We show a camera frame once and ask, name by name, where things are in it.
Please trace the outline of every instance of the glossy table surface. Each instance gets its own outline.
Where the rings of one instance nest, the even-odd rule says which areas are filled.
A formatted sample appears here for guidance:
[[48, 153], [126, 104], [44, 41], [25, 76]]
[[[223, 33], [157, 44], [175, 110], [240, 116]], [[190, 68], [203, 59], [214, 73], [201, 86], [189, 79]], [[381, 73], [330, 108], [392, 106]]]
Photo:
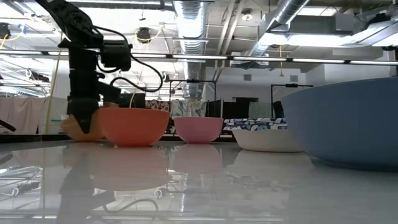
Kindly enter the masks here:
[[0, 223], [397, 223], [398, 174], [236, 143], [0, 144]]

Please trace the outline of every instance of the pink curtain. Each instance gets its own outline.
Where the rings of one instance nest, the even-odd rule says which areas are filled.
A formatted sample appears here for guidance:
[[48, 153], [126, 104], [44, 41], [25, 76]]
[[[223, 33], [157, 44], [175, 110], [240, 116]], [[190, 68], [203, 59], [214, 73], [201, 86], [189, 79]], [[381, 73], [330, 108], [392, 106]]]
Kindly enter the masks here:
[[[14, 134], [36, 134], [45, 98], [0, 98], [0, 119], [13, 125]], [[10, 132], [0, 126], [0, 133]]]

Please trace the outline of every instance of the blue bowl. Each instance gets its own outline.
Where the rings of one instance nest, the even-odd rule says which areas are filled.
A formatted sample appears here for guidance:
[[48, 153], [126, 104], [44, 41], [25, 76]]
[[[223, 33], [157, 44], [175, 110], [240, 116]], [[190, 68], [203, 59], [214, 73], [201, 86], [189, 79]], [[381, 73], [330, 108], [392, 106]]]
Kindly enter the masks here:
[[355, 169], [398, 167], [398, 78], [318, 86], [282, 99], [307, 154]]

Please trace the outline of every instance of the ductwork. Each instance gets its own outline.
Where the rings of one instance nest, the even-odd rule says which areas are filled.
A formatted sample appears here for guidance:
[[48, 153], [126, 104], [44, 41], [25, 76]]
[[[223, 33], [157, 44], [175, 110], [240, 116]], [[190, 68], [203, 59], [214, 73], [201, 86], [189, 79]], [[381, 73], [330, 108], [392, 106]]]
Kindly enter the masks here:
[[301, 9], [307, 5], [310, 0], [280, 0], [277, 6], [277, 9], [270, 12], [273, 15], [273, 18], [269, 21], [266, 21], [265, 30], [263, 30], [264, 35], [259, 37], [254, 43], [253, 47], [247, 52], [247, 56], [256, 56], [260, 57], [265, 53], [268, 49], [268, 45], [264, 44], [264, 42], [269, 38], [267, 36], [269, 30], [275, 29], [281, 25], [290, 24], [290, 22], [294, 19], [295, 16], [301, 11]]
[[[205, 42], [202, 39], [205, 36], [205, 22], [207, 2], [196, 1], [174, 1], [175, 12], [177, 13], [178, 34], [182, 38], [190, 40], [180, 41], [181, 51], [183, 54], [204, 54]], [[202, 74], [202, 63], [184, 62], [184, 74], [186, 79], [204, 80]], [[201, 97], [203, 85], [189, 84], [189, 97]]]

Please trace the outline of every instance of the pink bowl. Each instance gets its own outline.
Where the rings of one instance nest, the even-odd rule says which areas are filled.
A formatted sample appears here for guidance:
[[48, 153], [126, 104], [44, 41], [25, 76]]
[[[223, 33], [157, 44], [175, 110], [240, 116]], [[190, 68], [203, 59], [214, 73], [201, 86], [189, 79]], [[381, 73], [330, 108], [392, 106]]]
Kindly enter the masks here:
[[181, 117], [174, 118], [177, 134], [187, 143], [209, 144], [223, 128], [222, 118]]

